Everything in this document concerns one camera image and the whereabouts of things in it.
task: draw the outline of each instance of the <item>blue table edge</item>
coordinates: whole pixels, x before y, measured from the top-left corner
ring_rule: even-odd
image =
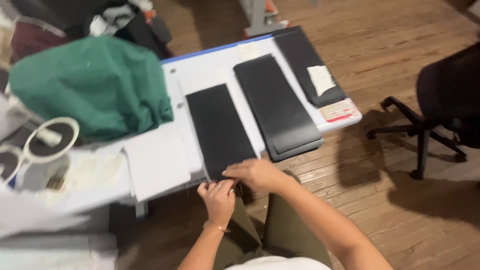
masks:
[[[239,42],[214,47],[214,48],[211,48],[211,49],[204,49],[204,50],[201,50],[201,51],[196,51],[196,52],[192,52],[192,53],[188,53],[188,54],[184,54],[184,55],[180,55],[180,56],[175,56],[175,57],[172,57],[172,58],[167,58],[167,59],[164,59],[164,60],[160,61],[160,63],[163,65],[163,64],[183,60],[183,59],[186,59],[186,58],[199,56],[199,55],[202,55],[202,54],[206,54],[206,53],[210,53],[210,52],[214,52],[214,51],[218,51],[218,50],[222,50],[222,49],[231,48],[231,47],[237,46],[239,44],[249,43],[249,42],[253,42],[253,41],[257,41],[257,40],[266,39],[266,38],[269,38],[269,37],[272,37],[272,34],[265,35],[265,36],[260,36],[260,37],[254,37],[254,38],[250,38],[250,39],[247,39],[247,40],[242,40],[242,41],[239,41]]]

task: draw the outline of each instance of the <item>person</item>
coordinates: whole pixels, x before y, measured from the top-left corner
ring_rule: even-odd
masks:
[[[229,166],[229,179],[202,183],[208,221],[179,270],[328,270],[327,249],[346,270],[391,270],[382,254],[345,216],[266,160]],[[237,181],[270,192],[260,239],[235,192]]]

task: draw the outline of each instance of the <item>bracelet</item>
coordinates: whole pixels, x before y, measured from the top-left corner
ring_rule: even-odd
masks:
[[[205,223],[204,223],[204,228],[205,228],[208,224],[213,225],[215,228],[221,230],[221,231],[224,232],[224,233],[229,233],[229,232],[230,232],[230,230],[229,230],[228,228],[224,228],[224,227],[222,227],[222,226],[215,225],[215,224],[211,223],[210,221],[205,221]]]

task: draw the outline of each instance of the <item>green fabric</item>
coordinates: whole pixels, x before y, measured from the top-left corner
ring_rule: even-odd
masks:
[[[107,141],[173,120],[154,53],[114,37],[87,37],[24,58],[10,71],[14,93],[45,120],[70,116],[80,136]]]
[[[291,172],[284,172],[300,182]],[[282,197],[269,195],[264,236],[260,240],[239,194],[236,192],[235,209],[228,223],[230,232],[220,241],[213,270],[264,256],[311,258],[333,269],[325,246]]]

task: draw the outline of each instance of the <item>hand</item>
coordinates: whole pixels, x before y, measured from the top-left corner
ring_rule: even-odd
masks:
[[[223,176],[243,181],[255,191],[268,191],[278,193],[285,181],[293,178],[266,160],[245,160],[228,166],[223,171]]]
[[[216,226],[227,228],[235,208],[235,193],[230,191],[235,181],[228,179],[218,183],[201,183],[198,194],[205,202],[208,221]]]

